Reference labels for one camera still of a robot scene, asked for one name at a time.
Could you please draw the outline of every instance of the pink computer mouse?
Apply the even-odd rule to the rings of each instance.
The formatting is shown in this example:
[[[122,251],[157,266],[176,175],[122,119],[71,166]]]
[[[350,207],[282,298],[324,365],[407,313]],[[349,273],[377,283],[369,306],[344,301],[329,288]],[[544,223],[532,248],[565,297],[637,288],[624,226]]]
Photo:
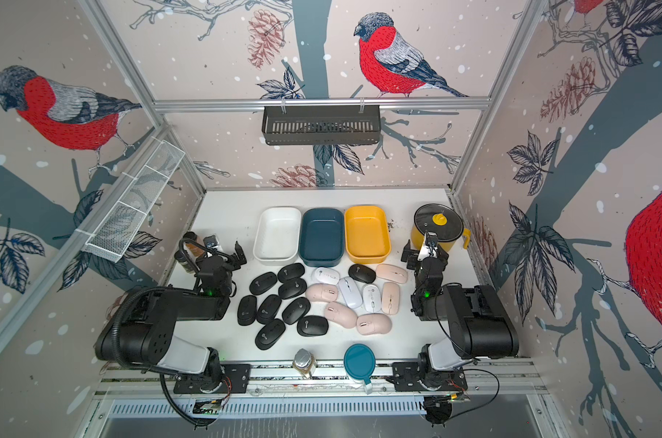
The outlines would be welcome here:
[[[382,286],[382,311],[387,315],[396,315],[399,311],[399,285],[387,282]]]
[[[331,303],[338,298],[338,289],[334,285],[318,283],[307,287],[305,296],[309,301],[325,301]]]
[[[392,329],[392,321],[381,313],[368,313],[358,317],[355,327],[360,334],[385,334]]]
[[[358,315],[341,303],[329,303],[324,311],[324,318],[346,329],[352,329],[358,321]]]
[[[375,273],[378,277],[384,278],[385,280],[394,281],[403,285],[409,279],[409,274],[402,269],[392,265],[382,264],[375,269]]]

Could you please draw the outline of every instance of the yellow pot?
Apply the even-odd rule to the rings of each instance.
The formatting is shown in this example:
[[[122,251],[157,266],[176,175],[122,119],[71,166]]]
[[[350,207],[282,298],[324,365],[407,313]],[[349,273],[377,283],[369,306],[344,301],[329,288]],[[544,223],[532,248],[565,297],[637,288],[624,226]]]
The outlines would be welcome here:
[[[460,236],[465,236],[463,248],[470,244],[472,233],[465,228],[463,220],[450,207],[441,204],[426,204],[414,213],[414,226],[412,227],[412,244],[418,250],[423,245],[423,236],[435,233],[438,244],[449,252]]]

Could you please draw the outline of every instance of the white plastic tray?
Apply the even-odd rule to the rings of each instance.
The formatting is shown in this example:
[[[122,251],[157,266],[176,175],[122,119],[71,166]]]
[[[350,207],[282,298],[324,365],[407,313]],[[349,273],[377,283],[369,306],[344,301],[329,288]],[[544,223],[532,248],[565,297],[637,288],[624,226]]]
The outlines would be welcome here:
[[[294,207],[268,208],[260,215],[253,256],[267,266],[286,265],[297,258],[301,212]]]

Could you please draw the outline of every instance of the metal vent grille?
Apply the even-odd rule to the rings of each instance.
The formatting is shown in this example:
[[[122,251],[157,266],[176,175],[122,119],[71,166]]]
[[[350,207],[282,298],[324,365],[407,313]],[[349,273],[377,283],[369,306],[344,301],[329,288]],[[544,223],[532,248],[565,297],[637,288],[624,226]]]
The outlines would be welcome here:
[[[185,152],[161,141],[144,167],[133,177],[129,188],[90,236],[84,251],[112,262],[119,261],[184,156]]]
[[[176,400],[176,404],[192,415],[197,399]],[[360,397],[296,397],[293,399],[232,398],[217,416],[219,418],[275,418],[281,416],[397,416],[424,415],[423,397],[360,396]],[[109,413],[111,418],[176,417],[166,400],[117,399]],[[193,415],[208,418],[207,415]]]

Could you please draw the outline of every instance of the red bird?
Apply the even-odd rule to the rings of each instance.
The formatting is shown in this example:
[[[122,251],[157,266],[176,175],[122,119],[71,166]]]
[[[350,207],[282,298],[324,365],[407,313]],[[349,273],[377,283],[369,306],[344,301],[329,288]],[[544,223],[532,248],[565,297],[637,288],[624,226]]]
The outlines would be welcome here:
[[[638,294],[645,307],[662,325],[662,192],[628,226],[625,259],[631,290]],[[628,333],[627,336],[640,343],[650,355],[650,363],[644,365],[654,368],[653,356],[662,347],[662,340],[648,347],[636,335]]]
[[[125,99],[109,97],[87,87],[64,85],[41,76],[27,67],[13,65],[0,72],[0,106],[17,110],[39,134],[66,149],[95,151],[102,168],[100,147],[112,137],[119,138],[116,127],[131,110],[141,108]]]
[[[379,88],[380,96],[396,92],[408,97],[414,90],[439,88],[466,97],[450,88],[423,59],[422,53],[402,38],[386,13],[374,12],[364,16],[353,35],[361,38],[362,74]]]

